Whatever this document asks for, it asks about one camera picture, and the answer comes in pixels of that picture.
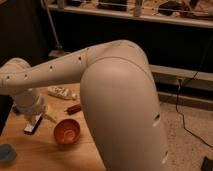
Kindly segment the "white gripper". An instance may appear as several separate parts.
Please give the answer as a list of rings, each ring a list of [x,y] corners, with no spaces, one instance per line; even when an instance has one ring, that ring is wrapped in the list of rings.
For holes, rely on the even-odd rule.
[[[24,118],[29,123],[35,122],[35,116],[39,115],[45,111],[46,102],[44,97],[36,89],[27,89],[25,91],[19,92],[13,96],[16,107],[22,114]],[[44,118],[57,123],[57,119],[49,114],[44,114]]]

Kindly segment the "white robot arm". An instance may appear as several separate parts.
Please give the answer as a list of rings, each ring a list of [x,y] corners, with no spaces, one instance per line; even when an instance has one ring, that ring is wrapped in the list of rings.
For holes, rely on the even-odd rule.
[[[0,67],[0,94],[28,113],[37,87],[80,84],[84,117],[106,171],[172,171],[159,98],[144,51],[128,40],[90,46],[31,67]]]

